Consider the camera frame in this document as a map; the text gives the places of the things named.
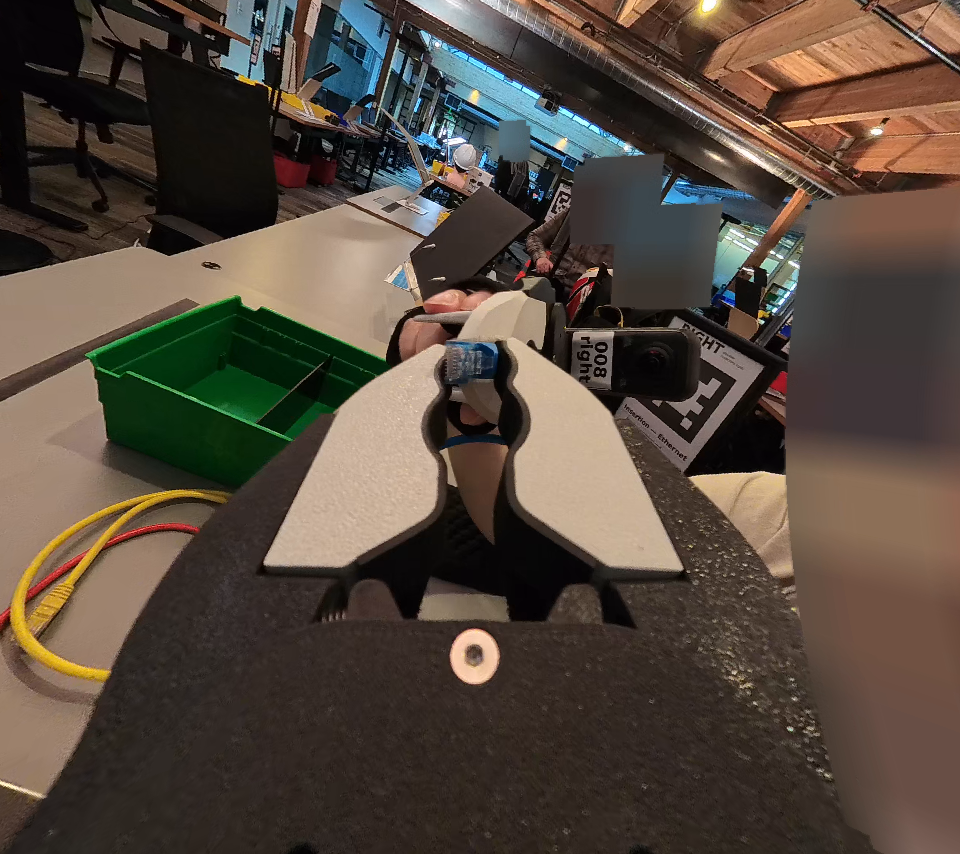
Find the person's right hand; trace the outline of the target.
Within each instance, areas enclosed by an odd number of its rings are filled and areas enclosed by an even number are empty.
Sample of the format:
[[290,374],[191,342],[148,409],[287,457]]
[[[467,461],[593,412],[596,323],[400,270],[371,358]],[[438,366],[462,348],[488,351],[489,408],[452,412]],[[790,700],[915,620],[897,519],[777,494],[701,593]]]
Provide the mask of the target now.
[[[471,312],[492,294],[485,290],[465,292],[448,289],[423,303],[427,316]],[[394,332],[388,356],[395,364],[410,360],[434,345],[444,345],[452,335],[441,324],[421,322],[416,315],[403,319]],[[498,489],[507,458],[507,448],[488,441],[462,443],[446,450],[463,505],[486,540],[496,542],[495,517]]]

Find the dark wooden desk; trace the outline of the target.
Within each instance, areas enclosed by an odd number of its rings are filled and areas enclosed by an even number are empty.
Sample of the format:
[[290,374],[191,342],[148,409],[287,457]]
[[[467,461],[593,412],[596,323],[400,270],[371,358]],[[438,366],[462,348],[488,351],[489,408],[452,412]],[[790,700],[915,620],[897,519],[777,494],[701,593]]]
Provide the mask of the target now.
[[[179,0],[87,0],[99,16],[106,10],[168,36],[169,49],[181,55],[186,46],[209,64],[210,53],[226,55],[232,41],[241,37]],[[39,221],[83,232],[88,224],[36,204],[32,198],[27,161],[25,66],[19,47],[20,15],[30,0],[2,0],[2,202]]]

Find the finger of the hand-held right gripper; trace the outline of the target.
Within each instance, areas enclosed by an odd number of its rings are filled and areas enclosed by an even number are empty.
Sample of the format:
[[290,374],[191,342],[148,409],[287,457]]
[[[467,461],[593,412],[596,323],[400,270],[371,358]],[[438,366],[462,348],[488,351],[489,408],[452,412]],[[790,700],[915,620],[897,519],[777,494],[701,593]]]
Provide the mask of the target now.
[[450,401],[460,404],[460,421],[498,421],[501,399],[493,380],[474,380],[451,387]]
[[463,323],[463,341],[498,344],[510,339],[534,345],[538,352],[556,352],[562,338],[562,305],[546,303],[524,290],[488,297]]

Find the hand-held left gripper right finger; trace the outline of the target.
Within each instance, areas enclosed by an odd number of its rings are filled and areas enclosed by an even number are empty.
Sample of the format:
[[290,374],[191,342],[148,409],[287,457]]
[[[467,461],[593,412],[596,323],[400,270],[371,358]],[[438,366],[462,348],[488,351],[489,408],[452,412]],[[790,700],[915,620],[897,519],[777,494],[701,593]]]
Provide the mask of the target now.
[[507,456],[495,543],[529,578],[662,581],[684,565],[619,433],[581,383],[520,341],[500,341],[495,386]]

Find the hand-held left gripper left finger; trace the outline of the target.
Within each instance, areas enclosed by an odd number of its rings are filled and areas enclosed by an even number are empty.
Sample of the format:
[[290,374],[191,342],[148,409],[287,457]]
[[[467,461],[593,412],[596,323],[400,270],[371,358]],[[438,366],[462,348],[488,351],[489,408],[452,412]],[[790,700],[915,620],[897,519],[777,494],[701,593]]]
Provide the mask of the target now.
[[337,414],[264,558],[272,574],[341,576],[409,543],[448,496],[443,347],[390,369]]

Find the green plastic bin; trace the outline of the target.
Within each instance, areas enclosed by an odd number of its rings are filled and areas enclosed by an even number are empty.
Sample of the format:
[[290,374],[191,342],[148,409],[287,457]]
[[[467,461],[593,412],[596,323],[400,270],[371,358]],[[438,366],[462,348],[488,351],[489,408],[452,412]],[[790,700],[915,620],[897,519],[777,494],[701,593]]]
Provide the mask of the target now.
[[[318,403],[288,434],[258,419],[327,357]],[[238,296],[195,308],[87,354],[106,435],[198,477],[239,488],[387,361]]]

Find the red white striped object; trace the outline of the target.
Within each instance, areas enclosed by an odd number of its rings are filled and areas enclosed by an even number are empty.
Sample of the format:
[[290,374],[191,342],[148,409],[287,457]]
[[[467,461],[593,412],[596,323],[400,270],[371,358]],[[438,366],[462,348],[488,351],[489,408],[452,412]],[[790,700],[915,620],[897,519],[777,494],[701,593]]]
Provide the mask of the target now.
[[577,329],[600,320],[599,311],[611,305],[613,273],[605,265],[582,273],[566,300],[566,326]]

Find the black office chair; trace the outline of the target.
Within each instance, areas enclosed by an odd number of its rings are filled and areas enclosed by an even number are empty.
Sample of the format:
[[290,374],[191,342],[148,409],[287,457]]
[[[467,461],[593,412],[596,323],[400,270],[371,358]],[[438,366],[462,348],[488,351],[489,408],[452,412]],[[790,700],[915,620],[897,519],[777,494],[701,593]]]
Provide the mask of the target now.
[[110,200],[101,175],[119,175],[120,171],[109,164],[98,166],[98,159],[90,153],[88,128],[94,129],[102,143],[111,144],[114,126],[150,126],[147,102],[117,87],[126,53],[115,50],[114,72],[107,82],[81,75],[86,42],[74,0],[30,0],[20,15],[19,27],[24,93],[77,127],[72,147],[28,145],[28,166],[72,165],[77,176],[90,181],[97,192],[92,209],[104,214],[110,210]]
[[141,44],[156,168],[146,247],[173,256],[277,223],[269,90]]

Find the black framed marker sign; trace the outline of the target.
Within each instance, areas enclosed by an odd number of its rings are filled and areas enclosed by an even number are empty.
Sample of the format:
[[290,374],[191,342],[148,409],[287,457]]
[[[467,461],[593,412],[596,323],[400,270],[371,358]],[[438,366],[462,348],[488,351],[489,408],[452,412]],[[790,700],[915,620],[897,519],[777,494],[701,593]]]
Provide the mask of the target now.
[[668,326],[692,333],[701,345],[698,387],[679,402],[625,399],[614,417],[639,430],[683,474],[704,474],[732,431],[786,372],[787,359],[696,311],[673,311]]

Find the person's cream clothing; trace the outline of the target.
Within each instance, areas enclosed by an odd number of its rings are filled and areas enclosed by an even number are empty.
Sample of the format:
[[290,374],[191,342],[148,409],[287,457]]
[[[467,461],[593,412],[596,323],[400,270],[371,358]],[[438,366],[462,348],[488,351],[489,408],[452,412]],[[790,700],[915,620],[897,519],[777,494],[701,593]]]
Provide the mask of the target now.
[[786,476],[769,472],[690,476],[786,591],[796,590]]

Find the black bin divider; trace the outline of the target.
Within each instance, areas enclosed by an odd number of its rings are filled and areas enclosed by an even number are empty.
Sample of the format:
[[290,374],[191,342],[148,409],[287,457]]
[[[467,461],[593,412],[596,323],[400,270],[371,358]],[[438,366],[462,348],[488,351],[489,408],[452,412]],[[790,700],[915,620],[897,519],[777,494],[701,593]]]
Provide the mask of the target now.
[[288,435],[296,423],[318,403],[333,361],[333,356],[323,360],[264,413],[256,425],[264,430]]

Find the black flat board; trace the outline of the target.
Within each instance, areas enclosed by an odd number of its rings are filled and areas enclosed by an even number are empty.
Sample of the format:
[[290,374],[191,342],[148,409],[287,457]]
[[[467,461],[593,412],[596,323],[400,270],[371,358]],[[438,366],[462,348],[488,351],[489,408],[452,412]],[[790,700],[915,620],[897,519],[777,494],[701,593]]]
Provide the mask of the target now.
[[478,188],[412,251],[422,300],[478,276],[533,225],[514,204],[489,188]]

